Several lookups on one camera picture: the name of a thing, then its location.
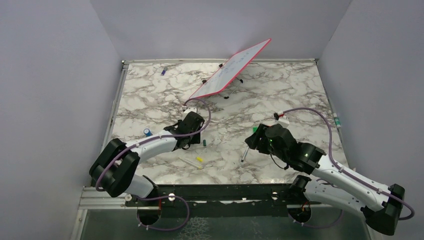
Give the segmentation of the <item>white black-tip marker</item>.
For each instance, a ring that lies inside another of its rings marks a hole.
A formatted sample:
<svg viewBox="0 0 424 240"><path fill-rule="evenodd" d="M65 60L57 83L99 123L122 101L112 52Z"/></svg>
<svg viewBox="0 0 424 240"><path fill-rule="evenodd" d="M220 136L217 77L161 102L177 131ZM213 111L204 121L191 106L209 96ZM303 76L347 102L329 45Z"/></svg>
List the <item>white black-tip marker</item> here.
<svg viewBox="0 0 424 240"><path fill-rule="evenodd" d="M245 151L243 152L243 155L241 156L241 159L240 159L240 161L241 162L244 162L245 161L245 159L246 159L246 157L247 157L247 154L248 154L248 152L249 152L249 147L247 147L246 149L245 149Z"/></svg>

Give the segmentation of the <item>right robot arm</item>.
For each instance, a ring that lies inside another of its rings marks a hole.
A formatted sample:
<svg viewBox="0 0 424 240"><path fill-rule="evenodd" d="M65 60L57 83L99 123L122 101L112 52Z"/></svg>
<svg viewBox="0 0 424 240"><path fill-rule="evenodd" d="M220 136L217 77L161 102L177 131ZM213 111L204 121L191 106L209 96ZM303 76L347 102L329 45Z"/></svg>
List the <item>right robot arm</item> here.
<svg viewBox="0 0 424 240"><path fill-rule="evenodd" d="M345 167L319 147L297 141L280 124L260 124L245 143L261 154L277 157L298 172L289 199L300 204L304 200L331 205L356 214L373 230L394 235L401 219L405 189L371 180Z"/></svg>

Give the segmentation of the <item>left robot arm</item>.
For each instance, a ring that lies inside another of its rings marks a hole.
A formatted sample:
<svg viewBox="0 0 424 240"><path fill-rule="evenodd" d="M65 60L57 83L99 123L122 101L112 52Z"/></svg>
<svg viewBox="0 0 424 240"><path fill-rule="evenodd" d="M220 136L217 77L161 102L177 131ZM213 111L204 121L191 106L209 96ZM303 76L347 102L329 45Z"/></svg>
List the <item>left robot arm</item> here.
<svg viewBox="0 0 424 240"><path fill-rule="evenodd" d="M202 116L190 111L176 124L143 139L125 143L114 138L101 151L89 169L89 175L111 197L125 193L137 196L144 205L152 205L157 200L156 185L147 176L135 174L139 163L199 144L204 123Z"/></svg>

